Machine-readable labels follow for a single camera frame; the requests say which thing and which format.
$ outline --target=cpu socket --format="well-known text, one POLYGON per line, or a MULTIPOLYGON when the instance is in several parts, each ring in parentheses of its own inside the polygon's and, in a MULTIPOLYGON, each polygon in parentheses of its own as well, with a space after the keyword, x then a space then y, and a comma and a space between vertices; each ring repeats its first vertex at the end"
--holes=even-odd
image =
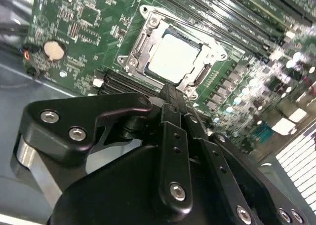
POLYGON ((142 5, 144 26, 127 56, 117 61, 129 75, 155 87, 165 83, 190 96, 216 61, 227 60, 219 42, 168 10, 142 5))

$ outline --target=cable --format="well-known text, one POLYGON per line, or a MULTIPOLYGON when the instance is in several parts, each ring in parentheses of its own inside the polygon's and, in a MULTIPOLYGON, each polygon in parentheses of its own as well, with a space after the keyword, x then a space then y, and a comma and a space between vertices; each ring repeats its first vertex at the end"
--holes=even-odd
POLYGON ((8 52, 10 54, 13 54, 15 56, 21 57, 23 55, 23 53, 21 53, 19 51, 18 48, 16 48, 15 46, 12 46, 2 40, 0 40, 0 50, 3 50, 5 52, 8 52))
POLYGON ((20 7, 16 6, 12 1, 10 0, 0 0, 1 6, 8 8, 12 12, 14 12, 16 15, 20 16, 25 21, 29 22, 31 19, 31 16, 29 13, 25 12, 20 7))
POLYGON ((28 30, 28 25, 20 25, 16 23, 0 23, 0 35, 26 36, 28 30))

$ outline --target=capacitor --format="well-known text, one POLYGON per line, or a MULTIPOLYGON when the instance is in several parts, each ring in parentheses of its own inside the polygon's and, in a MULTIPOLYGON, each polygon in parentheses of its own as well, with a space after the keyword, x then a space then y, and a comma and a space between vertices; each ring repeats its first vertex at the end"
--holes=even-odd
POLYGON ((288 62, 286 62, 286 65, 285 65, 285 66, 286 66, 288 69, 290 69, 290 68, 293 68, 293 67, 295 66, 295 64, 296 64, 295 61, 289 60, 288 62))
POLYGON ((255 87, 258 84, 258 81, 252 77, 248 77, 246 81, 250 87, 255 87))
POLYGON ((238 95, 233 95, 233 96, 232 96, 232 101, 233 101, 233 104, 238 105, 238 104, 241 103, 242 99, 241 99, 241 97, 238 96, 238 95))
POLYGON ((302 53, 301 52, 296 52, 293 55, 293 61, 296 63, 301 59, 302 53))
POLYGON ((261 125, 262 124, 262 119, 261 119, 260 116, 254 114, 254 115, 252 115, 252 118, 253 118, 253 120, 254 120, 256 125, 261 125))
POLYGON ((219 118, 219 115, 215 115, 214 116, 214 118, 213 118, 213 122, 215 123, 215 124, 218 124, 219 122, 221 121, 221 119, 219 118))
POLYGON ((253 105, 256 107, 256 109, 257 109, 258 111, 261 111, 262 108, 263 108, 261 102, 259 102, 258 100, 254 100, 254 101, 253 101, 253 105))
POLYGON ((315 72, 315 66, 312 66, 310 64, 307 64, 307 63, 304 63, 304 62, 301 62, 299 61, 297 63, 297 65, 302 68, 302 69, 305 69, 308 73, 312 74, 315 72))
POLYGON ((234 108, 230 104, 225 104, 224 109, 227 113, 232 113, 234 111, 234 108))
POLYGON ((286 91, 287 93, 289 93, 289 92, 292 91, 292 87, 291 87, 289 84, 287 84, 287 83, 285 83, 285 84, 283 85, 283 88, 285 89, 285 91, 286 91))
POLYGON ((242 85, 241 87, 239 87, 239 90, 241 91, 241 93, 242 93, 243 95, 247 95, 247 94, 249 94, 249 92, 250 92, 249 88, 246 87, 246 86, 244 86, 244 85, 242 85))

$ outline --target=motherboard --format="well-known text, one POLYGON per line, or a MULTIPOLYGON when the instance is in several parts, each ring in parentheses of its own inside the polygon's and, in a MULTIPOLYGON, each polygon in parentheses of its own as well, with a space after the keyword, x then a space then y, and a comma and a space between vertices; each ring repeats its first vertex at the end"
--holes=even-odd
POLYGON ((24 63, 87 96, 172 84, 248 153, 306 115, 295 101, 316 81, 315 21, 315 0, 35 0, 24 63))

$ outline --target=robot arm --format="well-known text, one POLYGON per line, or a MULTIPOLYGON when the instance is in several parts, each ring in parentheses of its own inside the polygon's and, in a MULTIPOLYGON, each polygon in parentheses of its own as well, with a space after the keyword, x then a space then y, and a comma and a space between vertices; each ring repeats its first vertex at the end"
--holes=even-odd
POLYGON ((168 84, 160 98, 31 103, 12 159, 53 208, 49 225, 309 224, 228 138, 207 136, 168 84), (90 153, 131 139, 142 145, 87 175, 90 153))

